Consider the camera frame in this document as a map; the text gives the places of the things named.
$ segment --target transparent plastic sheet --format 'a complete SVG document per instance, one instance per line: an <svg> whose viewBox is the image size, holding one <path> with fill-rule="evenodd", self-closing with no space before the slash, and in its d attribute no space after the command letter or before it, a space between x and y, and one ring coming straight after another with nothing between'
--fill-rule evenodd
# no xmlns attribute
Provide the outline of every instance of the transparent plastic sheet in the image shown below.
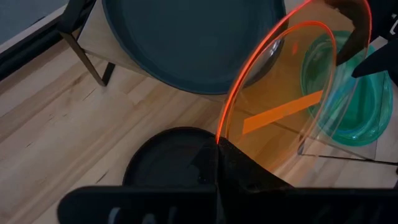
<svg viewBox="0 0 398 224"><path fill-rule="evenodd" d="M292 10L243 65L221 112L216 140L227 138L265 169L295 184L285 177L299 164L299 154L334 153L331 137L358 84L342 75L345 62L365 58L370 21L365 1L314 0ZM335 31L349 34L340 54ZM318 48L321 53L308 56ZM278 54L274 62L267 60L270 54ZM312 64L310 70L303 71L305 60Z"/></svg>

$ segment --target metal chair leg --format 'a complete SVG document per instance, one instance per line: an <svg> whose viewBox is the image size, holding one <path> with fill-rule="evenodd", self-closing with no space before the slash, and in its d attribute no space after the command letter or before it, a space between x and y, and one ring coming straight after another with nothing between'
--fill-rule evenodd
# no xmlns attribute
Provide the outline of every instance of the metal chair leg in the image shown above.
<svg viewBox="0 0 398 224"><path fill-rule="evenodd" d="M114 70L114 64L108 63L106 66L103 77L101 78L98 72L96 71L94 65L88 59L85 51L79 46L78 42L71 34L67 34L64 32L60 32L61 36L68 42L69 46L73 49L73 51L77 54L83 64L86 66L87 70L91 73L94 79L101 86L106 86L111 78L112 72Z"/></svg>

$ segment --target green plastic container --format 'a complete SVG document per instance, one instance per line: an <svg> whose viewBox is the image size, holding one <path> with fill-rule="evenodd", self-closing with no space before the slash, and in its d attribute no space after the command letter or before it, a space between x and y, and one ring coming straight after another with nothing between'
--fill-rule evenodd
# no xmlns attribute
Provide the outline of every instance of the green plastic container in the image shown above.
<svg viewBox="0 0 398 224"><path fill-rule="evenodd" d="M337 50L339 50L350 33L335 31L333 34L335 35ZM326 35L323 35L313 42L305 54L300 77L304 95L322 89L324 86L328 78L328 74L324 68L330 63L330 51L330 39ZM374 48L370 46L368 55L374 51ZM335 111L341 109L333 105L339 105L339 102L344 97L352 93L356 80L351 77L351 74L361 61L361 54L357 54L336 68L331 89L334 91L334 94L332 94L332 97L327 98L325 103L332 106L328 106L327 111L322 111L321 118L317 123L323 132L329 136L333 135L333 140L347 146L365 146L371 144L387 128L392 114L393 96L391 79L387 72L379 72L358 80L348 109L342 115L343 117L339 124L336 122L336 124L325 125L327 118L334 116ZM308 110L314 116L318 109L318 106L313 106Z"/></svg>

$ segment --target dark gray round tray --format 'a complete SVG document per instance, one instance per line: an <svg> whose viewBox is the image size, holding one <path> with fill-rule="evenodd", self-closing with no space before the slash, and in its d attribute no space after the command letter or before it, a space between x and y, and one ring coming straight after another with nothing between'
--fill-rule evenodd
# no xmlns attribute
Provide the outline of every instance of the dark gray round tray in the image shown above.
<svg viewBox="0 0 398 224"><path fill-rule="evenodd" d="M283 0L102 0L121 47L146 72L192 93L228 92L285 16Z"/></svg>

